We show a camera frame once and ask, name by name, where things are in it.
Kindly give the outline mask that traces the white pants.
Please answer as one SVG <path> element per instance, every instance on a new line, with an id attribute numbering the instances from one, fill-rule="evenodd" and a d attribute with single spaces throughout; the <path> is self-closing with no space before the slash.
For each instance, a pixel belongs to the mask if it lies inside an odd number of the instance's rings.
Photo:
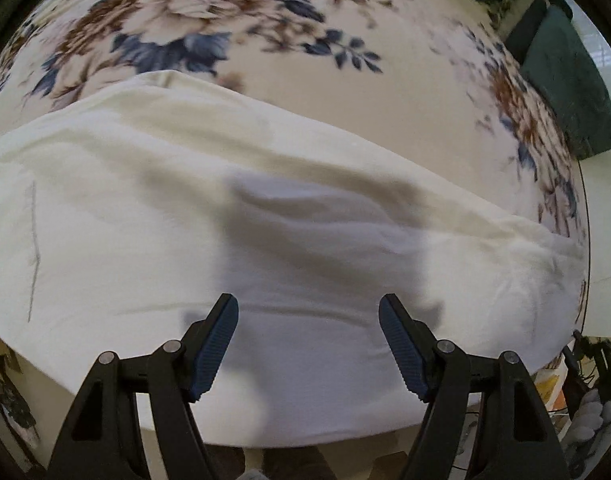
<path id="1" fill-rule="evenodd" d="M 269 448 L 418 424 L 378 322 L 397 295 L 435 335 L 528 370 L 569 341 L 580 242 L 356 134 L 175 72 L 0 136 L 0 338 L 76 391 L 229 292 L 240 318 L 202 437 Z"/>

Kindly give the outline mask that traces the white bed headboard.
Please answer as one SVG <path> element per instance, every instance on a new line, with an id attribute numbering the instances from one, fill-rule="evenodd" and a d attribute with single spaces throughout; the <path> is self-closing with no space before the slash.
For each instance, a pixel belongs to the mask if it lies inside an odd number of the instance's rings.
<path id="1" fill-rule="evenodd" d="M 589 51 L 611 99 L 611 47 L 578 0 L 566 0 L 573 24 Z M 584 333 L 611 338 L 611 151 L 580 162 L 589 206 L 591 263 Z"/>

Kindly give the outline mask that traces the floral bed blanket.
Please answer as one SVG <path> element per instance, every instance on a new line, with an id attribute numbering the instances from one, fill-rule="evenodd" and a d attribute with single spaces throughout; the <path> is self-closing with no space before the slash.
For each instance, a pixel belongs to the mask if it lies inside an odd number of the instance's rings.
<path id="1" fill-rule="evenodd" d="M 584 245 L 563 132 L 473 0 L 43 0 L 4 37 L 0 136 L 158 72 L 354 133 Z"/>

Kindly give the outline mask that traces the folded dark teal garment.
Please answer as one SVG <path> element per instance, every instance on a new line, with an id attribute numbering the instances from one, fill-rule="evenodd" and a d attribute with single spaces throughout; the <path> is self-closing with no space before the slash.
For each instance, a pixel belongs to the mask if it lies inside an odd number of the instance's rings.
<path id="1" fill-rule="evenodd" d="M 505 39 L 520 73 L 551 107 L 572 153 L 611 150 L 611 99 L 593 58 L 566 13 L 533 0 Z"/>

